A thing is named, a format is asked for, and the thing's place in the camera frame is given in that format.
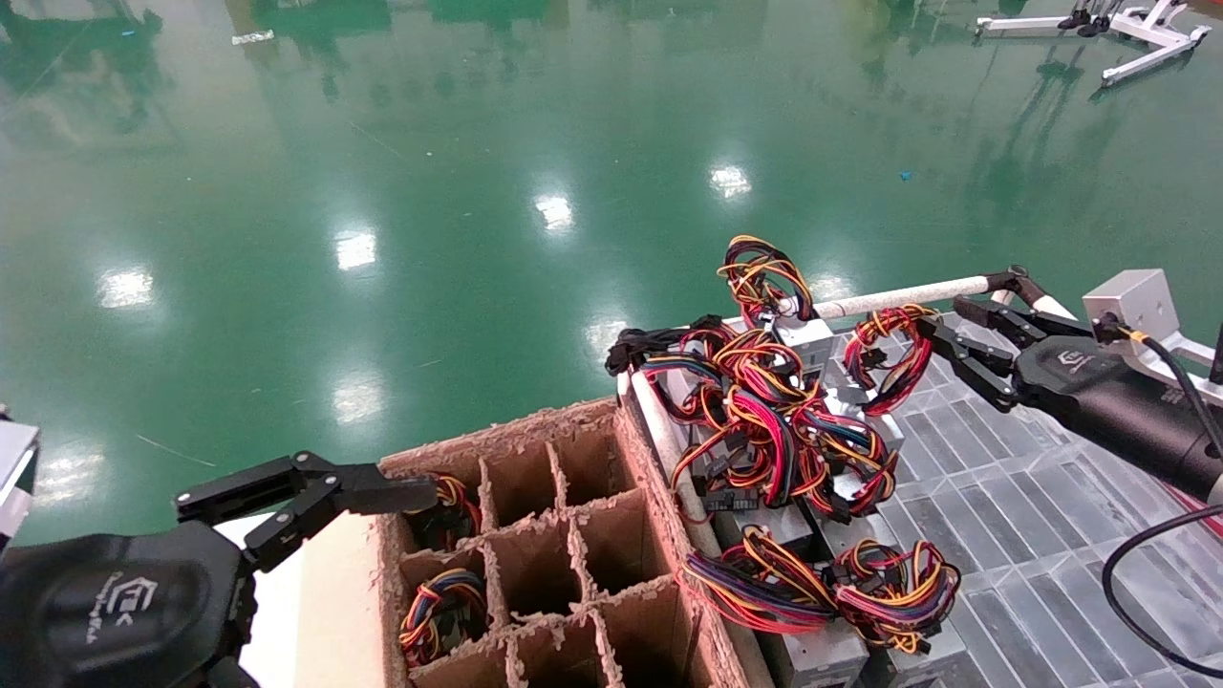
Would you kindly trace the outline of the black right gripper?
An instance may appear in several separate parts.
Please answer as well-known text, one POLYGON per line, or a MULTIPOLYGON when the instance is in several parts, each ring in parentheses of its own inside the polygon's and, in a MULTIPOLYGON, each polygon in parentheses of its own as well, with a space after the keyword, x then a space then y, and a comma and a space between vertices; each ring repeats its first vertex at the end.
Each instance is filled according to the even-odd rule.
POLYGON ((1022 349, 1011 354, 970 339, 940 317, 916 321, 932 353, 993 409, 1043 411, 1066 431, 1184 495, 1221 499, 1221 444, 1210 439, 1179 389, 1106 352, 1077 319, 969 296, 954 297, 953 310, 1022 349))

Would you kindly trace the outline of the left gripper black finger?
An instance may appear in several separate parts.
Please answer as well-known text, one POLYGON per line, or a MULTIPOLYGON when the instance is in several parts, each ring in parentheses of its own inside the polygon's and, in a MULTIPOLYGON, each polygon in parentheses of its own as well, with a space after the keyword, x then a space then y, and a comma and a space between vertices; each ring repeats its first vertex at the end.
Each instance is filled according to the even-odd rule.
POLYGON ((333 464, 309 450, 283 456, 198 484, 175 500, 179 523, 219 525, 275 510, 245 536, 253 569, 275 569, 333 519, 352 514, 401 514, 440 501, 437 479, 390 479, 375 464, 333 464))

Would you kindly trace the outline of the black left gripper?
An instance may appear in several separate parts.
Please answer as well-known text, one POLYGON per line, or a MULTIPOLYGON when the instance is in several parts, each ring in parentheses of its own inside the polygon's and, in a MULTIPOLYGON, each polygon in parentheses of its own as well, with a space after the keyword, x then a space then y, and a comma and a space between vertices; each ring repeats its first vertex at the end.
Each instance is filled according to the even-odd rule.
POLYGON ((260 687, 252 569, 212 527, 9 549, 1 602, 5 687, 260 687))

